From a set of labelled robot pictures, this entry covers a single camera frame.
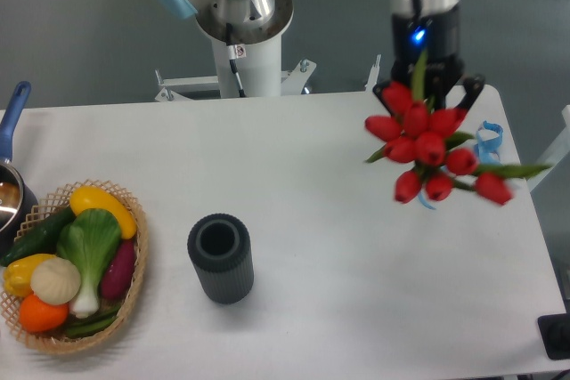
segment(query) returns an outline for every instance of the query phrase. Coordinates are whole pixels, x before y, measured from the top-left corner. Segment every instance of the saucepan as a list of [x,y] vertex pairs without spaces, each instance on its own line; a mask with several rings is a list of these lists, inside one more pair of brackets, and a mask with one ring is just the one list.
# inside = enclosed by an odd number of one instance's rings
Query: saucepan
[[0,257],[10,249],[20,225],[26,220],[26,214],[37,204],[36,196],[12,166],[14,130],[30,91],[29,82],[16,85],[0,122]]

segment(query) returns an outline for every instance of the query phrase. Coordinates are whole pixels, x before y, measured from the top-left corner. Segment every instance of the blue led light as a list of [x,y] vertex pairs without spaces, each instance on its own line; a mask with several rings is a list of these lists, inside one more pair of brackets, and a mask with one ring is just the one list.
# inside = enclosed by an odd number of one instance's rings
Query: blue led light
[[414,33],[411,35],[411,40],[414,44],[421,44],[426,37],[426,30],[424,28],[418,28]]

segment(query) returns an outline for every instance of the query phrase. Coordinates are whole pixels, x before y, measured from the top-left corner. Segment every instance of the bok choy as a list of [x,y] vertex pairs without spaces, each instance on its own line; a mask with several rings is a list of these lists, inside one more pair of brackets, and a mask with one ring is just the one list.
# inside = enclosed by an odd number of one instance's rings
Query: bok choy
[[121,240],[117,220],[104,209],[87,209],[60,235],[57,253],[71,261],[81,275],[81,287],[69,312],[87,318],[99,310],[97,287]]

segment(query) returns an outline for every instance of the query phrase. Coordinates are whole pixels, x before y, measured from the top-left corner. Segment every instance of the blue pan handle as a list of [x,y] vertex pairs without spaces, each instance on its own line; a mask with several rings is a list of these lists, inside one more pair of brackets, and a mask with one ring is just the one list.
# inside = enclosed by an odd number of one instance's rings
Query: blue pan handle
[[20,82],[14,89],[14,94],[0,122],[0,160],[12,160],[12,139],[20,114],[24,110],[32,85],[29,82]]

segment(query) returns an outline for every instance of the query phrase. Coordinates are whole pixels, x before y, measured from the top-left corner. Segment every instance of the woven basket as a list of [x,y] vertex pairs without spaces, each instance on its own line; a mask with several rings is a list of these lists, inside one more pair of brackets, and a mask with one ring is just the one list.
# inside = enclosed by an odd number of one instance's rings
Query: woven basket
[[[28,229],[41,222],[49,214],[55,213],[69,204],[69,197],[73,190],[81,186],[95,186],[108,191],[117,198],[133,214],[137,225],[137,234],[134,239],[136,263],[134,275],[122,305],[118,311],[117,319],[103,331],[89,337],[69,339],[61,330],[53,330],[49,333],[32,335],[27,333],[18,321],[21,298],[8,295],[4,291],[0,295],[0,314],[6,319],[6,325],[10,332],[19,342],[24,343],[30,349],[36,349],[43,353],[62,355],[81,352],[107,340],[126,322],[128,316],[134,308],[136,298],[141,291],[143,284],[144,268],[148,257],[149,241],[146,218],[138,200],[127,190],[112,182],[99,182],[87,180],[67,184],[58,188],[54,193],[49,193],[45,199],[39,201],[39,205],[32,208],[31,214],[26,216],[26,221],[22,223],[16,239],[20,238]],[[102,309],[115,305],[117,302],[101,301]]]

